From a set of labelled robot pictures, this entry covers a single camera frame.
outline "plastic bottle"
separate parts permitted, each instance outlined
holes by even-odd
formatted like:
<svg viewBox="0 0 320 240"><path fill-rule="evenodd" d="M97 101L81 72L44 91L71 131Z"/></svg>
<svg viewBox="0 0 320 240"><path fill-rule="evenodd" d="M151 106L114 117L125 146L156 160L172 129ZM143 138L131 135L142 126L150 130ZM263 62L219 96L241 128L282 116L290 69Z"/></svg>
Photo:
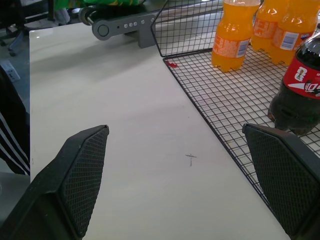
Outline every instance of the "plastic bottle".
<svg viewBox="0 0 320 240"><path fill-rule="evenodd" d="M287 13L288 3L289 0L264 0L256 14L253 27L251 46L254 51L270 51L278 22Z"/></svg>
<svg viewBox="0 0 320 240"><path fill-rule="evenodd" d="M320 33L296 52L270 104L268 117L277 129L290 129L298 136L320 123Z"/></svg>
<svg viewBox="0 0 320 240"><path fill-rule="evenodd" d="M269 55L274 64L289 65L296 50L311 37L318 23L319 0L290 0L287 14L278 23Z"/></svg>
<svg viewBox="0 0 320 240"><path fill-rule="evenodd" d="M224 15L216 30L212 49L212 65L223 72L237 70L245 60L245 54L253 34L253 17L260 0L224 0Z"/></svg>

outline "cola bottle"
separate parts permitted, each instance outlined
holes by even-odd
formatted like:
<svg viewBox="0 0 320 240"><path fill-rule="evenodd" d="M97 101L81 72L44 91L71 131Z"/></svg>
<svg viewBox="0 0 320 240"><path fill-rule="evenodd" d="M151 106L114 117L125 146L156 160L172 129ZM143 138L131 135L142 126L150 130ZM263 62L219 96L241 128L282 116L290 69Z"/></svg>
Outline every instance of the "cola bottle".
<svg viewBox="0 0 320 240"><path fill-rule="evenodd" d="M297 50L267 114L277 129L297 136L320 123L320 33Z"/></svg>

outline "gray floor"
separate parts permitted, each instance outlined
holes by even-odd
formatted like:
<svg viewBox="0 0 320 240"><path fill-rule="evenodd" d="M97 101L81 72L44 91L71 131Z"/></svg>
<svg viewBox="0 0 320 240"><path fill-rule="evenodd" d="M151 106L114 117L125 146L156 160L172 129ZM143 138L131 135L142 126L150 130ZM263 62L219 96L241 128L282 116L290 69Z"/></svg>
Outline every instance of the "gray floor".
<svg viewBox="0 0 320 240"><path fill-rule="evenodd" d="M27 25L31 28L52 28L57 24L47 20L40 20L29 23ZM5 31L0 32L0 36L6 34ZM13 39L8 39L5 42L11 43ZM30 113L30 56L29 56L29 37L25 36L20 49L17 51L17 56L10 56L6 46L0 47L0 62L8 60L15 68L20 76L20 80L13 83L15 89L20 95L22 102L26 108L26 111Z"/></svg>

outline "orange liquid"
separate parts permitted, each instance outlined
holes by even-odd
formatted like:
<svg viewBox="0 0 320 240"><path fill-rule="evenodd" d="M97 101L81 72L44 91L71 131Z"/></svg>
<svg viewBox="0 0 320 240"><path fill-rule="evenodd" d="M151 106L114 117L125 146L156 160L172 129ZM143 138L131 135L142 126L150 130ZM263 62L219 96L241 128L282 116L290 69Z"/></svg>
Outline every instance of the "orange liquid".
<svg viewBox="0 0 320 240"><path fill-rule="evenodd" d="M256 19L272 23L275 27L280 22L288 10L288 0L265 0L263 5L259 8ZM267 53L270 51L272 45L273 34L270 37L260 37L253 34L251 38L251 45L254 51L264 50Z"/></svg>
<svg viewBox="0 0 320 240"><path fill-rule="evenodd" d="M319 0L290 0L287 14L278 23L279 28L291 33L313 32L318 23L319 3ZM284 62L289 65L295 53L295 50L272 45L269 55L274 64Z"/></svg>
<svg viewBox="0 0 320 240"><path fill-rule="evenodd" d="M231 41L244 41L250 39L253 34L253 16L259 8L258 5L243 6L223 3L224 15L219 22L216 34L223 39ZM230 69L237 70L241 67L245 57L231 58L216 54L212 51L212 65L220 66L222 72Z"/></svg>

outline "orange soda bottle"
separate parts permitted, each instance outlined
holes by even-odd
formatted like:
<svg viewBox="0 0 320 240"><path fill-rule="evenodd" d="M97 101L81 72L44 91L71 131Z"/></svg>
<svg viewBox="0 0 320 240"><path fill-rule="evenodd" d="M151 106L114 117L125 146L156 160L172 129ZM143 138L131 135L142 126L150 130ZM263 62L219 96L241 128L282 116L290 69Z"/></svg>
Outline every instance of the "orange soda bottle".
<svg viewBox="0 0 320 240"><path fill-rule="evenodd" d="M318 23L319 0L290 0L287 14L278 23L269 55L274 64L289 65L296 50L314 34Z"/></svg>
<svg viewBox="0 0 320 240"><path fill-rule="evenodd" d="M269 52L278 22L287 13L288 3L289 0L264 0L256 14L253 27L251 46L254 51Z"/></svg>
<svg viewBox="0 0 320 240"><path fill-rule="evenodd" d="M224 15L217 26L212 48L214 67L220 66L222 72L241 67L259 6L260 0L223 0Z"/></svg>

